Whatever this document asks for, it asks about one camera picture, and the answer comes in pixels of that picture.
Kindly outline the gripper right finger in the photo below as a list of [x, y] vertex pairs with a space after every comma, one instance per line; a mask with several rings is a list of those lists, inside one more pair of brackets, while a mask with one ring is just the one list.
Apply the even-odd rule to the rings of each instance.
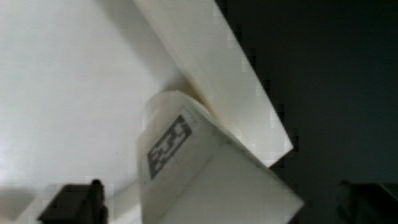
[[398, 224], [398, 184], [339, 183], [338, 224]]

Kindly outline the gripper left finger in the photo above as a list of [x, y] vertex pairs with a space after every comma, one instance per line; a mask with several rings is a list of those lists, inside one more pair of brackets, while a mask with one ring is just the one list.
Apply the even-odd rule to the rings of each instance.
[[37, 217], [41, 224], [108, 224], [105, 186], [98, 179], [89, 184], [67, 184]]

